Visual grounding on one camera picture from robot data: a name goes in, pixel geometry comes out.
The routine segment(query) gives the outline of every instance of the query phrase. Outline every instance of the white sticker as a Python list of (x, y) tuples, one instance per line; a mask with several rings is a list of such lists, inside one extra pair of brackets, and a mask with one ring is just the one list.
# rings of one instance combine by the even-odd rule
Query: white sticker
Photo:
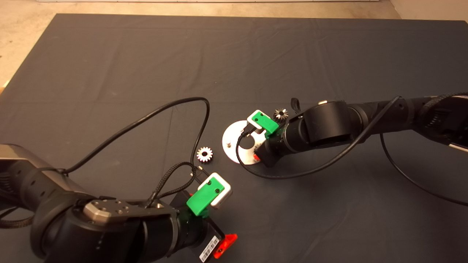
[(219, 243), (219, 239), (214, 236), (211, 241), (208, 243), (205, 249), (203, 249), (203, 252), (200, 254), (200, 260), (202, 262), (205, 262), (208, 256), (211, 254), (213, 249), (216, 247), (216, 245)]

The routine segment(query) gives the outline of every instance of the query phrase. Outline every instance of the gray tablecloth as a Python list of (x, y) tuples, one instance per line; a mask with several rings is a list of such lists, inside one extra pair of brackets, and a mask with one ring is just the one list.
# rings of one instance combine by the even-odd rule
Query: gray tablecloth
[[(467, 88), (465, 22), (57, 15), (0, 96), (0, 142), (68, 167), (152, 109), (205, 96), (212, 114), (200, 146), (215, 153), (205, 168), (234, 189), (211, 215), (239, 235), (219, 262), (467, 262), (468, 208), (402, 178), (376, 136), (320, 173), (284, 181), (247, 173), (221, 147), (231, 123), (256, 109), (291, 110), (293, 96), (306, 107)], [(168, 110), (71, 177), (92, 194), (147, 198), (166, 169), (188, 160), (203, 115), (202, 103)], [(466, 153), (412, 131), (387, 138), (415, 180), (468, 200)], [(297, 154), (274, 169), (308, 169), (340, 149)], [(167, 189), (187, 179), (180, 171)], [(0, 262), (40, 261), (28, 228), (0, 233)], [(161, 262), (196, 258), (186, 249)]]

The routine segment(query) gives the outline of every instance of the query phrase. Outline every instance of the black cable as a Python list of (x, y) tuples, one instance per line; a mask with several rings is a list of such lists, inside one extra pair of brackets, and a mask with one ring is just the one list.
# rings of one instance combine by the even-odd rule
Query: black cable
[(441, 198), (445, 201), (448, 201), (448, 202), (451, 202), (451, 203), (455, 203), (455, 204), (459, 204), (459, 205), (464, 205), (464, 206), (468, 206), (468, 202), (464, 202), (464, 201), (460, 201), (460, 200), (457, 200), (457, 199), (453, 199), (453, 198), (450, 198), (450, 197), (446, 197), (442, 194), (438, 194), (438, 193), (434, 193), (432, 191), (430, 191), (429, 189), (427, 189), (426, 187), (420, 185), (418, 182), (414, 181), (413, 179), (411, 179), (405, 172), (403, 172), (400, 167), (398, 167), (398, 165), (395, 163), (395, 161), (392, 159), (392, 157), (390, 156), (390, 154), (388, 153), (388, 150), (387, 150), (387, 146), (385, 145), (385, 140), (383, 138), (383, 134), (381, 133), (380, 134), (380, 141), (382, 143), (382, 148), (383, 148), (383, 151), (385, 152), (385, 155), (387, 156), (388, 160), (390, 161), (390, 163), (393, 165), (393, 167), (395, 167), (395, 169), (402, 175), (404, 176), (408, 181), (410, 181), (413, 185), (417, 186), (418, 188), (420, 188), (421, 190), (423, 190), (424, 192), (428, 193), (428, 194), (431, 194), (435, 197), (438, 197), (438, 198)]
[(6, 210), (2, 214), (0, 214), (0, 228), (21, 228), (21, 227), (29, 226), (29, 225), (32, 224), (32, 220), (33, 220), (32, 216), (30, 216), (28, 218), (25, 218), (25, 219), (20, 219), (20, 220), (4, 220), (4, 219), (2, 219), (5, 216), (7, 216), (7, 215), (11, 214), (12, 212), (16, 211), (16, 209), (18, 209), (18, 208), (19, 207), (13, 207), (13, 208), (10, 208), (10, 209)]
[(335, 162), (337, 162), (338, 160), (340, 160), (343, 156), (345, 156), (350, 150), (352, 150), (364, 137), (366, 137), (370, 131), (372, 130), (372, 128), (377, 124), (377, 122), (384, 116), (384, 114), (390, 109), (390, 107), (399, 99), (401, 98), (400, 96), (396, 96), (395, 98), (393, 98), (391, 101), (389, 101), (387, 103), (387, 105), (385, 105), (385, 107), (379, 111), (379, 113), (377, 113), (377, 115), (375, 116), (375, 118), (369, 123), (369, 125), (354, 139), (354, 141), (352, 141), (344, 150), (342, 150), (338, 155), (336, 155), (335, 157), (333, 157), (331, 160), (329, 160), (328, 162), (322, 164), (321, 166), (319, 167), (316, 167), (312, 170), (309, 170), (309, 171), (305, 171), (305, 172), (301, 172), (301, 173), (296, 173), (296, 174), (291, 174), (291, 175), (285, 175), (285, 176), (281, 176), (281, 175), (264, 175), (264, 174), (261, 174), (259, 172), (256, 172), (252, 169), (250, 169), (249, 167), (247, 167), (243, 162), (242, 160), (240, 159), (239, 157), (239, 145), (241, 143), (241, 140), (246, 137), (248, 134), (250, 134), (252, 131), (244, 131), (239, 139), (237, 140), (237, 145), (235, 147), (235, 154), (237, 156), (237, 159), (239, 160), (239, 163), (240, 165), (242, 165), (242, 167), (244, 167), (244, 169), (246, 169), (248, 172), (256, 175), (256, 176), (259, 176), (259, 177), (262, 177), (262, 178), (267, 178), (267, 179), (289, 179), (289, 178), (296, 178), (296, 177), (300, 177), (300, 176), (305, 176), (305, 175), (309, 175), (309, 174), (313, 174), (313, 173), (316, 173), (318, 171), (321, 171), (327, 167), (329, 167), (330, 165), (334, 164)]
[(116, 132), (114, 135), (112, 135), (107, 140), (105, 140), (103, 143), (101, 143), (98, 147), (96, 147), (93, 151), (88, 153), (88, 155), (86, 155), (79, 162), (77, 162), (76, 164), (74, 164), (70, 168), (63, 170), (63, 174), (69, 174), (71, 172), (76, 171), (78, 168), (80, 168), (85, 163), (87, 163), (90, 159), (92, 159), (96, 154), (98, 154), (100, 151), (102, 151), (105, 147), (107, 147), (109, 144), (111, 144), (117, 138), (119, 138), (120, 136), (126, 134), (127, 132), (129, 132), (133, 128), (135, 128), (135, 127), (139, 126), (140, 124), (144, 123), (145, 121), (151, 119), (152, 117), (159, 114), (160, 112), (162, 112), (164, 110), (167, 110), (167, 109), (169, 109), (171, 107), (174, 107), (176, 105), (179, 105), (179, 104), (183, 104), (183, 103), (187, 103), (187, 102), (194, 102), (194, 101), (203, 101), (205, 103), (205, 105), (206, 105), (206, 113), (205, 113), (205, 119), (204, 119), (203, 124), (202, 124), (202, 126), (200, 128), (200, 132), (197, 135), (197, 139), (195, 140), (195, 144), (194, 144), (193, 149), (192, 149), (190, 162), (193, 164), (194, 155), (195, 155), (195, 152), (197, 150), (198, 143), (200, 141), (200, 138), (201, 138), (201, 136), (203, 134), (203, 130), (205, 129), (206, 123), (208, 122), (208, 117), (210, 115), (210, 103), (208, 102), (208, 100), (206, 98), (203, 98), (203, 97), (190, 97), (190, 98), (176, 100), (176, 101), (170, 102), (170, 103), (168, 103), (166, 105), (163, 105), (163, 106), (153, 110), (152, 112), (146, 114), (145, 116), (143, 116), (142, 118), (140, 118), (136, 122), (134, 122), (134, 123), (132, 123), (130, 125), (127, 125), (125, 128), (123, 128), (120, 131)]
[(171, 177), (171, 175), (178, 168), (180, 168), (180, 167), (182, 167), (184, 165), (188, 165), (188, 166), (190, 166), (192, 168), (192, 176), (190, 177), (189, 182), (184, 184), (183, 186), (181, 186), (179, 188), (176, 188), (174, 190), (171, 190), (169, 192), (172, 192), (172, 193), (180, 192), (183, 189), (187, 188), (193, 182), (193, 180), (195, 179), (195, 176), (196, 176), (196, 172), (197, 172), (197, 168), (195, 167), (195, 165), (193, 165), (192, 163), (187, 162), (187, 161), (180, 162), (180, 163), (177, 163), (177, 164), (173, 165), (171, 168), (169, 168), (169, 170), (164, 174), (164, 176), (159, 181), (158, 185), (156, 186), (156, 189), (154, 189), (154, 191), (152, 192), (152, 194), (150, 195), (150, 197), (146, 201), (145, 208), (150, 207), (156, 199), (160, 198), (160, 197), (158, 197), (158, 194), (159, 194), (159, 192), (161, 192), (162, 188), (164, 187), (164, 185), (168, 181), (169, 177)]

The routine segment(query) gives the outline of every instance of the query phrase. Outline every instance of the metal gear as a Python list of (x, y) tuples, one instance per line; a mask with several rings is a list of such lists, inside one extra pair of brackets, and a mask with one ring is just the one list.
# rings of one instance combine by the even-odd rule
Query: metal gear
[(197, 159), (200, 162), (207, 163), (213, 158), (213, 150), (208, 147), (201, 147), (197, 152)]
[(286, 109), (276, 109), (275, 113), (273, 113), (273, 119), (277, 123), (283, 123), (289, 117), (288, 110)]

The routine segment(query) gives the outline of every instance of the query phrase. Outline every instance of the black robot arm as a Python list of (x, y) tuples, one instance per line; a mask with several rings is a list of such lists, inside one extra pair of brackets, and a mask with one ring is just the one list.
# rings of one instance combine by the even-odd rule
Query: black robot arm
[[(290, 118), (255, 151), (267, 167), (283, 156), (351, 143), (389, 103), (320, 102)], [(458, 149), (468, 147), (468, 93), (395, 101), (359, 141), (372, 134), (415, 130)]]
[(31, 247), (46, 263), (153, 262), (185, 247), (206, 262), (225, 238), (187, 207), (186, 191), (144, 208), (146, 200), (87, 194), (20, 146), (0, 145), (0, 156), (2, 200), (35, 213)]

